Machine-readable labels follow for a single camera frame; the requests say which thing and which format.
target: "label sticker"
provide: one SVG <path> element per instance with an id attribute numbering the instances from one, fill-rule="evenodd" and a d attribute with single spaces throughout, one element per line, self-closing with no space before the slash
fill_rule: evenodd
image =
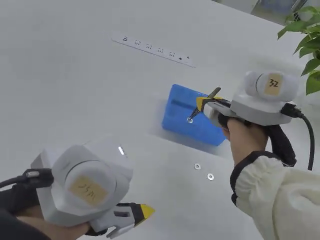
<path id="1" fill-rule="evenodd" d="M 108 195 L 105 189 L 86 176 L 79 176 L 71 185 L 69 191 L 91 206 L 97 206 Z"/>
<path id="2" fill-rule="evenodd" d="M 278 96 L 281 90 L 283 77 L 278 73 L 270 73 L 269 80 L 264 87 L 264 93 L 272 96 Z"/>

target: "green plant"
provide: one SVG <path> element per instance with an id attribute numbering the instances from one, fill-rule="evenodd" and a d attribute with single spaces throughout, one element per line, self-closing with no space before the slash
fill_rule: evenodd
<path id="1" fill-rule="evenodd" d="M 295 15 L 298 13 L 311 13 L 309 20 L 295 21 Z M 301 76 L 309 74 L 306 81 L 306 94 L 312 94 L 320 91 L 320 7 L 306 6 L 290 14 L 285 20 L 285 27 L 278 32 L 278 40 L 286 32 L 300 32 L 306 36 L 301 40 L 294 51 L 299 52 L 299 57 L 312 54 L 313 58 L 307 62 Z"/>

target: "power strip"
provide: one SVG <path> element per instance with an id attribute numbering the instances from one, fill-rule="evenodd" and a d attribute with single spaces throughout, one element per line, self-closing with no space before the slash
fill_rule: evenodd
<path id="1" fill-rule="evenodd" d="M 193 61 L 189 56 L 163 47 L 154 46 L 150 42 L 142 41 L 139 38 L 130 37 L 121 33 L 114 33 L 112 35 L 112 41 L 195 68 Z"/>

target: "hand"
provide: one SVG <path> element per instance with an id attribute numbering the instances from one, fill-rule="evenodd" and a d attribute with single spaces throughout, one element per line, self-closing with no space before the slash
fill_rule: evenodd
<path id="1" fill-rule="evenodd" d="M 20 221 L 38 229 L 51 240 L 76 240 L 85 235 L 90 225 L 83 223 L 72 227 L 57 226 L 44 220 L 40 206 L 28 208 L 17 215 Z"/>
<path id="2" fill-rule="evenodd" d="M 266 149 L 268 136 L 262 127 L 255 124 L 246 127 L 234 118 L 230 118 L 227 125 L 229 129 L 223 129 L 223 133 L 230 141 L 234 165 L 240 163 L 250 153 Z"/>

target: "blue foam block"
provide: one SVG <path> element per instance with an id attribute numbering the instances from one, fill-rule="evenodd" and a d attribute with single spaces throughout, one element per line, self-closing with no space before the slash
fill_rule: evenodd
<path id="1" fill-rule="evenodd" d="M 184 86 L 172 85 L 162 127 L 206 144 L 220 145 L 226 139 L 222 129 L 214 126 L 203 113 L 199 113 L 193 119 L 193 123 L 187 121 L 187 117 L 196 108 L 196 98 L 207 96 Z"/>

